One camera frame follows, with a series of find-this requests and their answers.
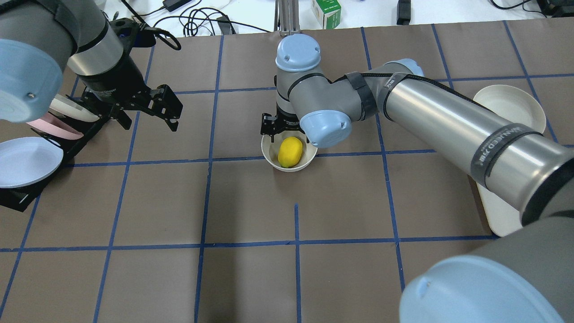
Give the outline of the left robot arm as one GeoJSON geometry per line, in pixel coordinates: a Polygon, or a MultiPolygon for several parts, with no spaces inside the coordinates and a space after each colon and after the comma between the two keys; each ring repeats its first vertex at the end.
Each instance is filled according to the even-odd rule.
{"type": "Polygon", "coordinates": [[[183,108],[166,85],[146,86],[121,39],[92,0],[1,2],[1,119],[28,123],[49,111],[70,68],[97,100],[140,110],[178,129],[183,108]]]}

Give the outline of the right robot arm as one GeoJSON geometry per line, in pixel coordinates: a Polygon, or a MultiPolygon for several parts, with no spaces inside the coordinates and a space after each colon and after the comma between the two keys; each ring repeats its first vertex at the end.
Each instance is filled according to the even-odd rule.
{"type": "Polygon", "coordinates": [[[466,255],[439,261],[400,299],[402,323],[573,321],[573,151],[432,79],[412,59],[331,81],[309,35],[278,45],[277,117],[262,125],[303,132],[316,148],[346,139],[352,123],[380,113],[432,153],[391,155],[389,172],[445,188],[469,176],[518,210],[521,228],[466,255]]]}

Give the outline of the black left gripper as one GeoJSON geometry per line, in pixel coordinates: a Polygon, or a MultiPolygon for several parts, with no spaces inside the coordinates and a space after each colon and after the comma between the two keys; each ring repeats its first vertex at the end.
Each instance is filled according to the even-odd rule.
{"type": "Polygon", "coordinates": [[[127,98],[106,100],[101,100],[93,90],[86,87],[81,96],[81,106],[98,118],[117,121],[125,130],[131,129],[132,119],[127,111],[132,111],[160,118],[171,131],[177,131],[183,110],[183,104],[167,84],[153,90],[144,86],[133,94],[127,94],[127,98]]]}

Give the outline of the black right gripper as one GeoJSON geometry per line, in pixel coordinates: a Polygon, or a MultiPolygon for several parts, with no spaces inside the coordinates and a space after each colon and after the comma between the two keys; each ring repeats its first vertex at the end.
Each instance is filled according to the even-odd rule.
{"type": "Polygon", "coordinates": [[[275,116],[262,113],[261,135],[275,136],[283,131],[299,131],[305,134],[300,126],[299,118],[293,113],[277,112],[275,116]]]}

